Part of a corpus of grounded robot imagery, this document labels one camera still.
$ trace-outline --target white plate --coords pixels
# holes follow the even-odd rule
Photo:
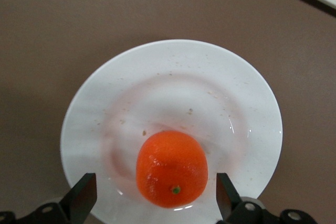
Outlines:
[[[162,130],[197,139],[208,161],[205,191],[176,209],[147,202],[135,184],[137,153]],[[87,79],[64,120],[61,158],[70,186],[97,174],[92,213],[105,223],[216,223],[216,173],[257,198],[281,144],[279,107],[256,69],[212,44],[164,40],[112,58]]]

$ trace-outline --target orange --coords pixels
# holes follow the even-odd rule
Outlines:
[[[191,203],[202,194],[208,180],[201,145],[177,131],[149,137],[139,151],[136,171],[140,193],[165,208]]]

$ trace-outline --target table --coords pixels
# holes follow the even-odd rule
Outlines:
[[[336,218],[331,12],[302,0],[0,0],[0,13],[1,210],[20,217],[69,190],[60,130],[92,72],[146,42],[195,39],[250,62],[278,100],[282,153],[259,199],[276,215]]]

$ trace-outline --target brown surface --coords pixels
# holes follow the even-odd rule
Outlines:
[[[275,93],[284,144],[261,201],[334,222],[335,17],[299,0],[0,0],[0,13],[0,210],[20,217],[69,189],[61,125],[95,69],[131,47],[188,38],[242,56]]]

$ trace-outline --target screw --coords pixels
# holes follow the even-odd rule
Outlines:
[[[253,205],[252,203],[246,203],[245,208],[249,211],[254,211],[256,209],[255,205]]]
[[[50,211],[52,211],[52,206],[47,206],[47,207],[45,207],[45,208],[43,208],[42,209],[42,213],[46,213],[46,212],[50,212]]]
[[[297,212],[289,212],[288,217],[292,220],[301,220],[301,216]]]

